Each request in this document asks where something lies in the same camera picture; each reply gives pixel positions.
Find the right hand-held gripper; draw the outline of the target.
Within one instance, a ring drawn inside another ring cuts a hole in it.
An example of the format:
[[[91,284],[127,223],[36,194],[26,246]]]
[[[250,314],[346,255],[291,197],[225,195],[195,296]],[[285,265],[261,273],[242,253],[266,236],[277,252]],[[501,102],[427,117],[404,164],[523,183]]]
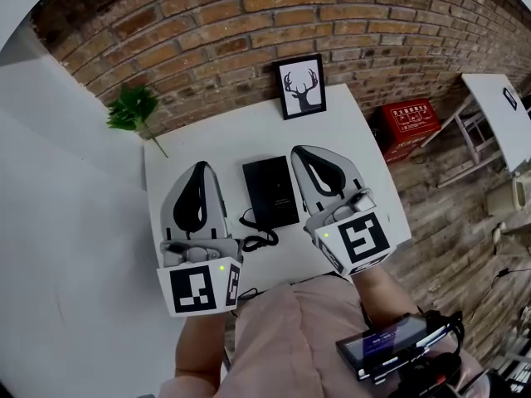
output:
[[[382,212],[352,161],[326,148],[298,145],[291,162],[311,215],[304,230],[339,275],[358,274],[392,253]]]

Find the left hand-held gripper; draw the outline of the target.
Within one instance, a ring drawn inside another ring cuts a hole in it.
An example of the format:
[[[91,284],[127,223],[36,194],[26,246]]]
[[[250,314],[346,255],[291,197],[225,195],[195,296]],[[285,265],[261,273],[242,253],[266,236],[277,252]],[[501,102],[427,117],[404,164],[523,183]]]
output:
[[[229,312],[236,308],[242,243],[231,237],[217,175],[205,161],[173,184],[161,207],[163,266],[157,270],[172,317]],[[211,240],[170,240],[194,238]]]

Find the person's left forearm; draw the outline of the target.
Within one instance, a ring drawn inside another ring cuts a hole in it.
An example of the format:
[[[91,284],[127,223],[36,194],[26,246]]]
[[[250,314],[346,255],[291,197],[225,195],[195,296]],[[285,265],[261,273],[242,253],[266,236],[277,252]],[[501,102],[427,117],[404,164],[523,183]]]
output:
[[[175,350],[174,375],[201,379],[217,389],[225,356],[225,330],[224,313],[187,318]]]

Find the person's right forearm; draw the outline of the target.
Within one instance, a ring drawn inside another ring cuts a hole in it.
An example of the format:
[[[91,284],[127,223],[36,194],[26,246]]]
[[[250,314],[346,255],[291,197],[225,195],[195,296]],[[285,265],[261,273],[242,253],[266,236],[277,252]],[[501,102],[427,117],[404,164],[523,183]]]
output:
[[[351,276],[371,324],[383,328],[419,309],[407,291],[382,267],[375,265]]]

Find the red plastic box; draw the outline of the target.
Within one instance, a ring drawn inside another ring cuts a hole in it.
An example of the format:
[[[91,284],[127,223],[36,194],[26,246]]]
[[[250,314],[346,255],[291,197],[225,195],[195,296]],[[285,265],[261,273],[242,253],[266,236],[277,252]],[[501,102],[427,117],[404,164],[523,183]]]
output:
[[[433,133],[441,123],[429,99],[385,104],[380,111],[378,146],[387,164],[402,161]]]

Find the black framed deer picture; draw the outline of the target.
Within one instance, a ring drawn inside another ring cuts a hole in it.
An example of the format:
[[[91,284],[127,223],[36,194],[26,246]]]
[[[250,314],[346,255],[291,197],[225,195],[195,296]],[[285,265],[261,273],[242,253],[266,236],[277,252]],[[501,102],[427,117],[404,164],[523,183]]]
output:
[[[272,65],[284,120],[327,109],[322,56],[298,56]]]

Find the green plant sprig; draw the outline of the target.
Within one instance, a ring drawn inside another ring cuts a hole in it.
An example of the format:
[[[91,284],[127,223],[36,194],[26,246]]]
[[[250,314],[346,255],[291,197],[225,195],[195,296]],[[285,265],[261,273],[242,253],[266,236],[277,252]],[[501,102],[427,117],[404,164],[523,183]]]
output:
[[[106,125],[110,129],[146,133],[164,157],[168,158],[168,154],[147,123],[157,107],[158,98],[145,85],[135,87],[123,85],[118,97],[107,106]]]

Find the cream plastic container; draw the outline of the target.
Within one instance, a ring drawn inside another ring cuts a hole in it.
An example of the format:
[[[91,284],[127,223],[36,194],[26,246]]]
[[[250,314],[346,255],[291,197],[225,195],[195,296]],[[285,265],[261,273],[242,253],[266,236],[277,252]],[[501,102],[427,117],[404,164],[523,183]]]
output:
[[[522,211],[529,203],[529,180],[525,175],[512,177],[486,194],[489,216],[505,216]]]

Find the white side table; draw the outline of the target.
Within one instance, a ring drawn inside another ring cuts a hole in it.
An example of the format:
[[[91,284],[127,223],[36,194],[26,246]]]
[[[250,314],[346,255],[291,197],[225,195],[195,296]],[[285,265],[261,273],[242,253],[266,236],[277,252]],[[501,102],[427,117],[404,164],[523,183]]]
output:
[[[438,182],[438,188],[447,187],[500,158],[513,175],[531,162],[531,117],[507,76],[462,74],[460,78],[468,95],[444,120],[441,129],[452,123],[457,126],[469,150],[471,166]],[[504,87],[516,99],[516,111],[503,96]]]

